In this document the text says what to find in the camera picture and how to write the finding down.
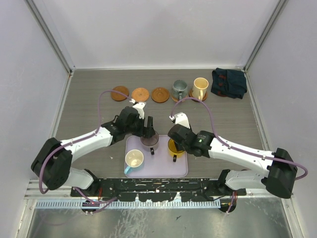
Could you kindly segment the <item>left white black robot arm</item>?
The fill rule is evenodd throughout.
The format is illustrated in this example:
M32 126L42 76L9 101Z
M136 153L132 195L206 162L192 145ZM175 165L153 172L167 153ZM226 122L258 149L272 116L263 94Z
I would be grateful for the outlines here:
M145 105L138 102L125 107L113 120L84 135L62 141L54 137L48 139L31 165L39 178L40 193L67 185L80 189L87 196L95 196L101 187L99 179L88 169L73 168L72 163L122 141L129 134L143 138L154 136L153 118L145 117Z

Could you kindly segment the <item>cream yellow mug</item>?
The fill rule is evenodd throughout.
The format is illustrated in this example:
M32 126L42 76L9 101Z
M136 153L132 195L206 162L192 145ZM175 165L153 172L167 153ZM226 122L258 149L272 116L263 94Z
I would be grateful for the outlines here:
M193 96L201 100L205 95L209 86L209 82L207 79L199 77L194 80L193 83Z

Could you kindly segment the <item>dark wooden coaster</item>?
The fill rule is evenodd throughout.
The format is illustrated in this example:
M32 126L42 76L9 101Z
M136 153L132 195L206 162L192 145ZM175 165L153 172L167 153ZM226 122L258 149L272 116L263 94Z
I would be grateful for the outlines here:
M151 98L156 103L164 103L170 97L170 93L166 88L157 87L151 93Z
M129 90L125 86L116 86L112 89L111 98L116 102L124 101L129 96Z
M196 99L196 98L193 96L193 89L190 89L190 91L189 91L189 97ZM205 95L203 96L203 98L201 99L201 101L205 101L207 98L208 98L208 93L206 92Z

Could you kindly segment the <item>woven rattan coaster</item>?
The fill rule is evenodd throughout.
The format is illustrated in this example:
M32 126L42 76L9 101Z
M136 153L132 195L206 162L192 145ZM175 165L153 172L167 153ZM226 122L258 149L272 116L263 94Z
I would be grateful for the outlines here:
M178 102L183 99L181 95L171 95L171 99L175 102Z
M134 99L136 102L145 102L148 100L150 94L149 91L146 88L136 88L132 94L132 99Z

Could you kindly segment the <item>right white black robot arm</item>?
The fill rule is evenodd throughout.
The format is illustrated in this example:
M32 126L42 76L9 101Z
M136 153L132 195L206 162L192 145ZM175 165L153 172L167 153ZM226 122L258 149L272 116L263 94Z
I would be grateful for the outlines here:
M266 189L284 199L292 195L298 168L284 149L277 148L275 152L257 150L227 141L208 131L194 133L180 124L174 125L168 136L178 149L195 157L221 159L246 168L242 172L221 172L217 189L222 195L244 188Z

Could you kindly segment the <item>yellow glass mug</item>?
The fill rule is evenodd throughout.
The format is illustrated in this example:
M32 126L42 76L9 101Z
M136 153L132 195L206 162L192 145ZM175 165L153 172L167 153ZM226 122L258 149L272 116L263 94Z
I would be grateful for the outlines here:
M176 163L177 159L185 154L184 150L177 150L176 144L172 139L168 141L168 151L170 156L173 158L173 162Z

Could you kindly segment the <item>grey ceramic mug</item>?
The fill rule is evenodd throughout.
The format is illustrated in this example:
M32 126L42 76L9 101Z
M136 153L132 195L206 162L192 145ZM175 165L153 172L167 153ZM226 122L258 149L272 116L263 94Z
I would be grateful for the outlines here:
M185 98L188 95L188 85L183 80L176 80L172 86L172 97L177 101Z

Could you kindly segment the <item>purple glass cup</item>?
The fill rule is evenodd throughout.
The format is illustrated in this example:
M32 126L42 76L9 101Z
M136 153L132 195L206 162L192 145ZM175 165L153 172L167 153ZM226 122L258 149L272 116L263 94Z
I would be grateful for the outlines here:
M150 138L141 137L140 141L141 141L141 144L142 144L142 148L145 151L150 152L151 155L154 155L155 151L157 150L157 148L159 146L159 135L155 131L155 134L152 137L150 137Z

